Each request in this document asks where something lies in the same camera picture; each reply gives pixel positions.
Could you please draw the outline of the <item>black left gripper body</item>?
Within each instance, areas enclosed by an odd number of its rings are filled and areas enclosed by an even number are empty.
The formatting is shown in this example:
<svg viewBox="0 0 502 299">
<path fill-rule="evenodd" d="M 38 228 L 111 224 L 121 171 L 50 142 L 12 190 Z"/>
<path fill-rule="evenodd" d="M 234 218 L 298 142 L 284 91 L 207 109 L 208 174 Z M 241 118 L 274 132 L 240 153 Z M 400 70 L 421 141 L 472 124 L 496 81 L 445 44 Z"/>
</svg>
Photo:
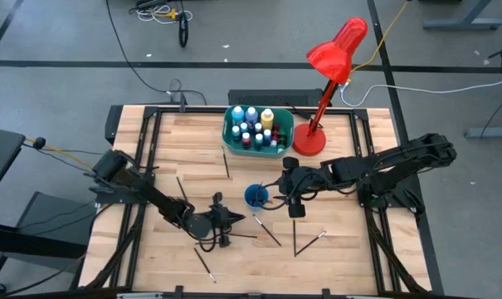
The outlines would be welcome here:
<svg viewBox="0 0 502 299">
<path fill-rule="evenodd" d="M 222 205 L 222 193 L 217 192 L 212 196 L 211 221 L 213 232 L 212 248 L 218 245 L 220 248 L 226 248 L 230 245 L 228 231 L 231 227 L 229 222 L 229 210 Z"/>
</svg>

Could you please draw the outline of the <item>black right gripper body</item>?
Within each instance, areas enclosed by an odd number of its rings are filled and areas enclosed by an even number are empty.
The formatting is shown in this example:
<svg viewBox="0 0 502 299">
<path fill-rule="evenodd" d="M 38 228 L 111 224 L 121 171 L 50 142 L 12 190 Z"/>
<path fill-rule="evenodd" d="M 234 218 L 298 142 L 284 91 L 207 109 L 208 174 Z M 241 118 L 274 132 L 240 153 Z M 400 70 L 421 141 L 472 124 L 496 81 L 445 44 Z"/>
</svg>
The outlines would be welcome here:
<svg viewBox="0 0 502 299">
<path fill-rule="evenodd" d="M 284 157 L 284 169 L 279 180 L 279 191 L 285 196 L 290 218 L 303 218 L 305 206 L 303 201 L 315 199 L 318 191 L 314 187 L 314 169 L 300 167 L 299 160 L 294 157 Z"/>
</svg>

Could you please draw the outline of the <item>blue plastic cup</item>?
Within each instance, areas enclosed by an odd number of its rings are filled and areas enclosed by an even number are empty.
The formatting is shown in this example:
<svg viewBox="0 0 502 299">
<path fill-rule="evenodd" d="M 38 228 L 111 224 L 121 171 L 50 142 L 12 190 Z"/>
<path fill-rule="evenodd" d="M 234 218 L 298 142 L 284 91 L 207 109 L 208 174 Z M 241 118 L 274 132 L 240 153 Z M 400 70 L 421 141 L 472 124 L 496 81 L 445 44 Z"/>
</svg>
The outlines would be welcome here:
<svg viewBox="0 0 502 299">
<path fill-rule="evenodd" d="M 244 193 L 244 200 L 246 202 L 246 204 L 251 207 L 251 208 L 261 208 L 263 206 L 260 206 L 259 203 L 257 204 L 253 204 L 253 198 L 254 198 L 254 195 L 255 195 L 255 191 L 256 191 L 256 184 L 252 184 L 250 186 L 247 187 L 247 189 L 245 190 L 245 193 Z M 262 187 L 262 190 L 260 192 L 260 194 L 264 194 L 264 195 L 268 195 L 269 196 L 269 193 L 268 193 L 268 190 L 266 188 L 263 188 Z"/>
</svg>

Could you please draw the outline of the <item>black paintbrush pale tip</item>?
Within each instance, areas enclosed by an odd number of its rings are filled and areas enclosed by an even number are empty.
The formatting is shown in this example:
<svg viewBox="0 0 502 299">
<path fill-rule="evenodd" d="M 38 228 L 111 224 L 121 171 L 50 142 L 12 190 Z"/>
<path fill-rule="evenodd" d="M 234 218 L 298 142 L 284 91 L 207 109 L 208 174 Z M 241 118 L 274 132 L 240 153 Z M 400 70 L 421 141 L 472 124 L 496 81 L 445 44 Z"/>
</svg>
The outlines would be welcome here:
<svg viewBox="0 0 502 299">
<path fill-rule="evenodd" d="M 183 185 L 182 185 L 182 183 L 181 183 L 181 180 L 180 180 L 180 178 L 179 178 L 178 176 L 176 177 L 176 180 L 177 180 L 177 182 L 178 182 L 178 186 L 179 186 L 179 188 L 180 188 L 180 190 L 181 190 L 181 193 L 182 193 L 183 199 L 184 199 L 186 202 L 188 202 L 188 196 L 186 195 L 186 193 L 185 193 L 185 191 L 184 191 L 184 188 L 183 188 Z"/>
</svg>

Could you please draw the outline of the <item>large yellow paint bottle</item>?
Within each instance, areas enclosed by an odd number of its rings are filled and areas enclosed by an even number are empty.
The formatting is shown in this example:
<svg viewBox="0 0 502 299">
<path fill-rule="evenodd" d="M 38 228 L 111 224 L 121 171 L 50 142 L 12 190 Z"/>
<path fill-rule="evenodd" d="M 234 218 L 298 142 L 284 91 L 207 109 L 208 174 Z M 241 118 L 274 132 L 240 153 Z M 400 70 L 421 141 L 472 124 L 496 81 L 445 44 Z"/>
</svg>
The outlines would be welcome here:
<svg viewBox="0 0 502 299">
<path fill-rule="evenodd" d="M 266 108 L 261 112 L 261 124 L 263 130 L 272 130 L 274 124 L 274 113 L 272 109 Z"/>
</svg>

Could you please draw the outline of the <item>teal plastic bin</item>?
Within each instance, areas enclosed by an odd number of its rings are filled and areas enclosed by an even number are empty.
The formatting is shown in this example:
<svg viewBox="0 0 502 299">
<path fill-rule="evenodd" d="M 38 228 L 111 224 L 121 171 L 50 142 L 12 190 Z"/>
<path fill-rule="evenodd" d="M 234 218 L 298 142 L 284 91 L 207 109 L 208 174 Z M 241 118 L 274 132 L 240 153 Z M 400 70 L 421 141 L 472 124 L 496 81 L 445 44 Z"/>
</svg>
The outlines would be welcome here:
<svg viewBox="0 0 502 299">
<path fill-rule="evenodd" d="M 272 148 L 262 146 L 260 149 L 255 147 L 254 133 L 251 133 L 251 146 L 245 149 L 241 140 L 235 140 L 232 134 L 232 127 L 237 125 L 237 121 L 233 120 L 232 112 L 236 108 L 235 105 L 229 106 L 224 113 L 224 121 L 222 127 L 222 140 L 225 146 L 233 153 L 244 156 L 252 156 L 259 158 L 278 159 L 291 148 L 294 142 L 295 121 L 291 112 L 282 108 L 271 108 L 273 113 L 273 124 L 280 126 L 280 137 L 285 137 L 285 141 L 280 142 L 280 146 Z"/>
</svg>

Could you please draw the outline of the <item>black equipment box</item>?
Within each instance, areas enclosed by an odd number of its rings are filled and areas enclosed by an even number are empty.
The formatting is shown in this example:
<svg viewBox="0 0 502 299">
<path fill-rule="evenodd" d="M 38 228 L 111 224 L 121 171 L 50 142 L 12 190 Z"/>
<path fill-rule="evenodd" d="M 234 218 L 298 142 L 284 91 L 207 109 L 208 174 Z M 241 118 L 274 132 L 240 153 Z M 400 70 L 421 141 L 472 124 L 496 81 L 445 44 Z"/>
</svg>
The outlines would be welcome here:
<svg viewBox="0 0 502 299">
<path fill-rule="evenodd" d="M 317 106 L 323 91 L 321 89 L 297 90 L 229 90 L 230 105 L 260 106 Z"/>
</svg>

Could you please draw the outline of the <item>red desk lamp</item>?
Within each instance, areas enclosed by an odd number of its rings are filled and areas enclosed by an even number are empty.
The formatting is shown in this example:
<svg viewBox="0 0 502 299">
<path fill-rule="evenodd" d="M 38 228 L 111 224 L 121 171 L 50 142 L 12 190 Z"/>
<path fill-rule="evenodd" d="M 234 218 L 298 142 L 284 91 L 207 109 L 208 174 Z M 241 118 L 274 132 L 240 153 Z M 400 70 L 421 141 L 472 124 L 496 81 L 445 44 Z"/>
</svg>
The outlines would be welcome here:
<svg viewBox="0 0 502 299">
<path fill-rule="evenodd" d="M 367 31 L 368 25 L 362 18 L 352 17 L 332 40 L 319 44 L 306 54 L 310 65 L 329 82 L 312 121 L 295 127 L 292 147 L 298 154 L 314 156 L 324 149 L 326 136 L 319 123 L 337 88 L 347 81 L 352 70 L 352 56 Z"/>
</svg>

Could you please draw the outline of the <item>grey desk foot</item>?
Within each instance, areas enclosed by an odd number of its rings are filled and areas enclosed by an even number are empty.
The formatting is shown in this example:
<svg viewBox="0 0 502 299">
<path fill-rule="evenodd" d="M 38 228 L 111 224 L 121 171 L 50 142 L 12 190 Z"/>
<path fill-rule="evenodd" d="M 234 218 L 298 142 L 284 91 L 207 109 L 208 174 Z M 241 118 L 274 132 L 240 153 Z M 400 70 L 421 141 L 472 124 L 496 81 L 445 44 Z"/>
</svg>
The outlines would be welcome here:
<svg viewBox="0 0 502 299">
<path fill-rule="evenodd" d="M 466 138 L 502 138 L 502 127 L 470 128 L 465 132 Z"/>
</svg>

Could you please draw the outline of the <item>grey desk leg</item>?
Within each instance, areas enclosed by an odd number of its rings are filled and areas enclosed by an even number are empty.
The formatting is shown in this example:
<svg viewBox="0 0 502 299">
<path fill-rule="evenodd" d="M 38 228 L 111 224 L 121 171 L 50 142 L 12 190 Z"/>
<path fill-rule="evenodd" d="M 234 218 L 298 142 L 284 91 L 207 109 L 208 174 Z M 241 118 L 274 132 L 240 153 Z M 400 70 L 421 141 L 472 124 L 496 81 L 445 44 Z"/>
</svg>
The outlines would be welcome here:
<svg viewBox="0 0 502 299">
<path fill-rule="evenodd" d="M 491 0 L 477 0 L 470 11 L 461 18 L 425 20 L 423 28 L 425 30 L 495 31 L 502 26 L 502 19 L 479 17 L 490 2 Z"/>
</svg>

